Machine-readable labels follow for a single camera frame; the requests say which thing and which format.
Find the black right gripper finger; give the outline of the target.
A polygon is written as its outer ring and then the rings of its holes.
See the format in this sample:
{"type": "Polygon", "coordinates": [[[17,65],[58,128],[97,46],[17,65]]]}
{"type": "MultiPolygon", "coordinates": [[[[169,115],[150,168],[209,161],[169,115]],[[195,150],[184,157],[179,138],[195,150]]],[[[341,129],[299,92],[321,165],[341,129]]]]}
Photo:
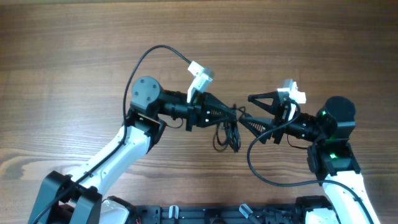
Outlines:
{"type": "Polygon", "coordinates": [[[280,105],[279,94],[277,91],[249,95],[248,102],[255,104],[270,114],[276,114],[280,105]]]}
{"type": "Polygon", "coordinates": [[[274,121],[270,118],[255,118],[244,116],[239,118],[239,122],[247,128],[256,138],[262,133],[274,128],[274,121]]]}

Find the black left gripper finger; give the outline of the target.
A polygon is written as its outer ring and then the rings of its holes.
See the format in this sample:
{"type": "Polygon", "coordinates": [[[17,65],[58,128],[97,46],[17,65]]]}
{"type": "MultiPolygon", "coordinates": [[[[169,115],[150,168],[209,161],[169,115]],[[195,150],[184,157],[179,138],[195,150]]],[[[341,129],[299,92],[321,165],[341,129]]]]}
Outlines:
{"type": "Polygon", "coordinates": [[[224,113],[219,111],[206,111],[200,115],[198,126],[200,128],[209,127],[223,122],[235,121],[235,113],[224,113]]]}
{"type": "Polygon", "coordinates": [[[205,96],[205,110],[208,114],[215,116],[235,116],[235,110],[226,106],[222,101],[220,101],[216,96],[211,93],[206,93],[205,96]]]}

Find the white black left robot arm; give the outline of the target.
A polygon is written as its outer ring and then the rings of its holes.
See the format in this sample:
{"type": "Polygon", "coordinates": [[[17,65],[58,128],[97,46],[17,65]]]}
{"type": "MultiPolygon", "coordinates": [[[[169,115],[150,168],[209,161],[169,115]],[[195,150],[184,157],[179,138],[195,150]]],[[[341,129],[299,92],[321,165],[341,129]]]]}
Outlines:
{"type": "Polygon", "coordinates": [[[160,140],[166,122],[159,115],[205,128],[235,121],[236,113],[211,93],[165,90],[152,77],[131,86],[130,107],[123,108],[123,125],[90,160],[63,175],[53,171],[41,183],[29,223],[128,223],[139,218],[132,205],[104,195],[120,176],[160,140]]]}

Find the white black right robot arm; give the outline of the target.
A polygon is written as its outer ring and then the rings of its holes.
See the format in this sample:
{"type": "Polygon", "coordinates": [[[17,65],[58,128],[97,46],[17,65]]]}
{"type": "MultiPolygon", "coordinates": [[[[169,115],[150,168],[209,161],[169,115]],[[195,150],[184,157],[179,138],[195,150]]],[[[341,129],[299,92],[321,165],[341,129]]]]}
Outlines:
{"type": "Polygon", "coordinates": [[[303,113],[304,92],[277,90],[250,95],[248,100],[274,115],[255,118],[245,114],[239,119],[255,141],[280,143],[284,135],[309,141],[306,148],[309,169],[314,181],[323,187],[340,223],[379,223],[371,205],[361,168],[349,144],[356,123],[354,104],[342,96],[332,96],[315,116],[303,113]]]}

